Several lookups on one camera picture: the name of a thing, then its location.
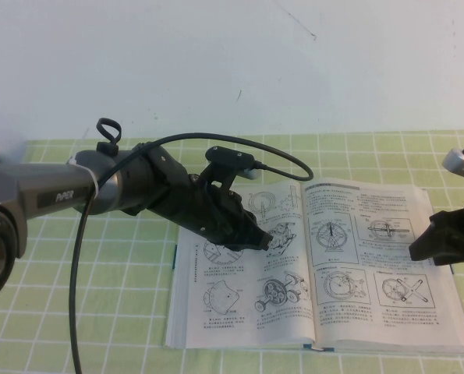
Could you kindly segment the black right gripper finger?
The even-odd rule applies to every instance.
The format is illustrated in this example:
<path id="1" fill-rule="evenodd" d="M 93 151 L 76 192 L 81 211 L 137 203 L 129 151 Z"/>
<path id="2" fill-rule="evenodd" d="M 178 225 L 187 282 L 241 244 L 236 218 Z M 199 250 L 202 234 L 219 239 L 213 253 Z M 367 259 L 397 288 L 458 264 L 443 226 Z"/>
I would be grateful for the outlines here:
<path id="1" fill-rule="evenodd" d="M 426 231 L 409 246 L 411 260 L 432 259 L 436 266 L 448 265 L 448 235 L 448 212 L 430 216 L 430 225 Z"/>

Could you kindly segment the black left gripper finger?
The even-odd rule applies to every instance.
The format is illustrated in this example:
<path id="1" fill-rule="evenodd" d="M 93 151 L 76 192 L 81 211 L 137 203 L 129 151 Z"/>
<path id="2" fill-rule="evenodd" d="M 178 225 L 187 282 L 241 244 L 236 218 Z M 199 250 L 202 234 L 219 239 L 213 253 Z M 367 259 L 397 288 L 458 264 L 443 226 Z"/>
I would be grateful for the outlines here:
<path id="1" fill-rule="evenodd" d="M 272 240 L 272 235 L 259 226 L 257 218 L 253 213 L 246 213 L 246 221 L 246 232 L 249 242 L 270 242 Z"/>
<path id="2" fill-rule="evenodd" d="M 249 242 L 248 237 L 247 237 L 247 232 L 246 232 L 244 236 L 242 236 L 241 239 L 239 240 L 239 244 L 244 249 L 267 251 L 270 247 L 271 241 L 270 242 Z"/>

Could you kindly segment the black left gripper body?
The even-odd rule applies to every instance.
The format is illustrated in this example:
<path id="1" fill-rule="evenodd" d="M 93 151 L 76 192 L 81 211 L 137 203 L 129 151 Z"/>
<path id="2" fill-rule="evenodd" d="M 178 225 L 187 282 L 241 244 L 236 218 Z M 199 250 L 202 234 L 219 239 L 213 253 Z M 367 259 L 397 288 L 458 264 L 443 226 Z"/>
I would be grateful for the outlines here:
<path id="1" fill-rule="evenodd" d="M 240 195 L 221 190 L 208 181 L 190 176 L 191 190 L 185 195 L 176 223 L 209 242 L 231 250 L 243 250 L 239 240 L 246 233 L 246 213 Z"/>

